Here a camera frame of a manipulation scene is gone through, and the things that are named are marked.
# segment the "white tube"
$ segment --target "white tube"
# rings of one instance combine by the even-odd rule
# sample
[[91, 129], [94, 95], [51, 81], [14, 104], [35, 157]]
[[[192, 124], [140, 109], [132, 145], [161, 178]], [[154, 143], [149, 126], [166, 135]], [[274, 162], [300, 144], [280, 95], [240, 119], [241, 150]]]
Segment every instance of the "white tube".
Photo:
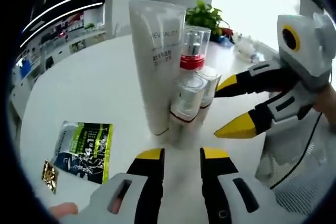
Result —
[[132, 0], [130, 22], [136, 68], [150, 131], [169, 128], [170, 99], [179, 75], [186, 8]]

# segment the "clear bottle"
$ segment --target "clear bottle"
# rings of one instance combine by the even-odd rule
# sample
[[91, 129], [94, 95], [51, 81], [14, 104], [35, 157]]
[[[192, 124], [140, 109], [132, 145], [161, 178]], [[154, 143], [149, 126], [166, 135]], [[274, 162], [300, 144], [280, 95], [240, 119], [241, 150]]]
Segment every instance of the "clear bottle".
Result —
[[204, 27], [185, 26], [180, 69], [181, 73], [203, 68], [211, 30]]
[[203, 124], [211, 103], [214, 100], [215, 92], [220, 80], [221, 75], [217, 72], [216, 69], [209, 66], [205, 66], [201, 70], [196, 72], [201, 78], [207, 81], [207, 84], [204, 88], [204, 94], [202, 97], [200, 110], [197, 115], [197, 122]]
[[207, 81], [193, 72], [183, 74], [175, 84], [176, 90], [170, 106], [171, 143], [192, 139], [197, 130], [193, 122], [201, 106]]

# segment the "cosmetic tube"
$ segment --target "cosmetic tube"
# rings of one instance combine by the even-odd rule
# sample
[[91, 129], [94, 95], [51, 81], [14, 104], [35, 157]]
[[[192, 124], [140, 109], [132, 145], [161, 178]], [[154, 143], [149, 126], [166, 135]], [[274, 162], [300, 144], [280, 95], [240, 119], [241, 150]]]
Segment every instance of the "cosmetic tube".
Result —
[[136, 68], [150, 131], [169, 129], [170, 100], [179, 75], [186, 8], [170, 3], [129, 2]]
[[204, 88], [204, 94], [201, 101], [200, 110], [197, 114], [197, 122], [202, 125], [208, 111], [210, 109], [210, 105], [214, 100], [215, 91], [217, 89], [219, 80], [221, 75], [217, 72], [216, 69], [211, 68], [209, 66], [205, 66], [201, 70], [196, 72], [201, 78], [207, 81], [207, 84]]

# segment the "red bottle cap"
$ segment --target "red bottle cap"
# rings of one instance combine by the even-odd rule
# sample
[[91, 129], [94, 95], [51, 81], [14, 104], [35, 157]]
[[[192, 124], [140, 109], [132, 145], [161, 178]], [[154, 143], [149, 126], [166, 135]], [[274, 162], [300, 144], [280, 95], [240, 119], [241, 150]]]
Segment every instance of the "red bottle cap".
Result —
[[180, 68], [186, 70], [197, 70], [204, 66], [205, 57], [204, 55], [195, 56], [181, 56]]

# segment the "green package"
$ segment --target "green package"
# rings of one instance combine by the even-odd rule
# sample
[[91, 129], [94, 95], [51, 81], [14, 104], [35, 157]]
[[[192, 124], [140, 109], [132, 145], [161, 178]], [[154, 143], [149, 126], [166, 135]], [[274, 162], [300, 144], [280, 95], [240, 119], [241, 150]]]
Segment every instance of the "green package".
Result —
[[109, 179], [112, 124], [64, 121], [53, 164], [83, 179], [103, 184]]

